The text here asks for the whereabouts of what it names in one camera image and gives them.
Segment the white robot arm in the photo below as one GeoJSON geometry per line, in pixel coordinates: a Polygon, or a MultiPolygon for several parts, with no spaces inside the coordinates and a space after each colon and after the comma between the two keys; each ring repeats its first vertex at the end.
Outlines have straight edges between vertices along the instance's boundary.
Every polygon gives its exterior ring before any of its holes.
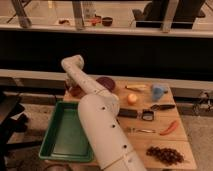
{"type": "Polygon", "coordinates": [[[81,55],[66,57],[61,65],[85,92],[78,102],[78,115],[100,168],[103,171],[147,171],[117,122],[118,97],[82,71],[81,55]]]}

